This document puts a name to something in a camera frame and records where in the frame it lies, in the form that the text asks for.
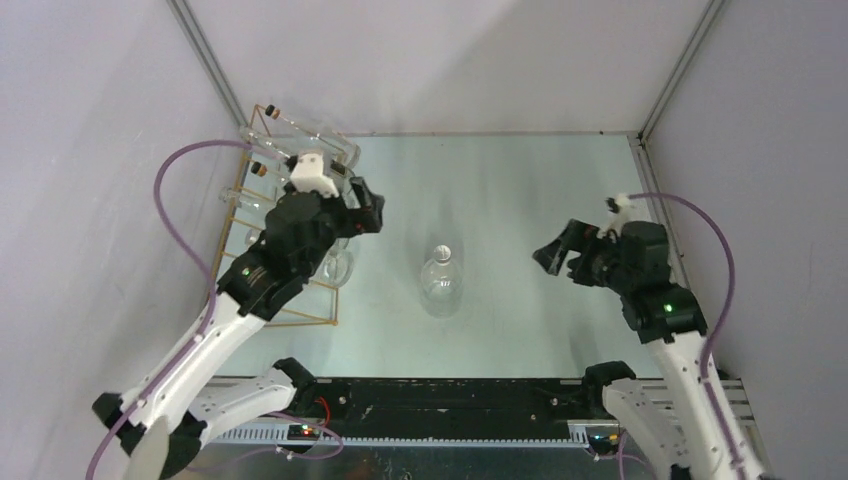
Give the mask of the clear bottle frosted cap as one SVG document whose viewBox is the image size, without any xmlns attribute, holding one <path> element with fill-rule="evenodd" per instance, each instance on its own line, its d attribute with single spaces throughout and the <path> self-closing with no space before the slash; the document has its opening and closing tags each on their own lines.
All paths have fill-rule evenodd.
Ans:
<svg viewBox="0 0 848 480">
<path fill-rule="evenodd" d="M 268 229 L 256 231 L 252 239 L 254 242 L 231 264 L 240 277 L 282 285 L 317 281 L 340 288 L 352 274 L 353 255 L 347 248 L 347 239 L 335 239 L 329 244 Z"/>
</svg>

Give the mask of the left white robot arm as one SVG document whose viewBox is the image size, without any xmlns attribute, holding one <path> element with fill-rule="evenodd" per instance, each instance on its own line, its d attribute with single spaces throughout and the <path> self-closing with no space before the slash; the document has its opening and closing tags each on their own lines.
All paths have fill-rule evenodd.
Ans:
<svg viewBox="0 0 848 480">
<path fill-rule="evenodd" d="M 157 476 L 187 469 L 210 440 L 266 414 L 304 416 L 316 403 L 316 379 L 285 358 L 220 396 L 201 392 L 225 361 L 295 299 L 339 239 L 376 234 L 385 199 L 361 177 L 349 184 L 354 207 L 295 185 L 270 210 L 257 241 L 216 281 L 207 304 L 166 357 L 135 387 L 105 392 L 92 404 L 96 417 L 134 455 L 156 424 L 166 435 Z"/>
</svg>

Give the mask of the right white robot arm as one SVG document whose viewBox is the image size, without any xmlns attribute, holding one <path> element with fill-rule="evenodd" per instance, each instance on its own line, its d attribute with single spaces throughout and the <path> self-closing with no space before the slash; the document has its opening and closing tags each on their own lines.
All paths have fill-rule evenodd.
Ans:
<svg viewBox="0 0 848 480">
<path fill-rule="evenodd" d="M 767 470 L 736 421 L 717 368 L 704 348 L 706 320 L 691 290 L 672 281 L 665 227 L 630 221 L 604 232 L 570 220 L 533 259 L 550 275 L 614 292 L 622 315 L 651 355 L 677 420 L 650 404 L 644 387 L 619 364 L 617 378 L 586 370 L 585 411 L 612 415 L 645 454 L 659 479 L 765 479 Z"/>
</svg>

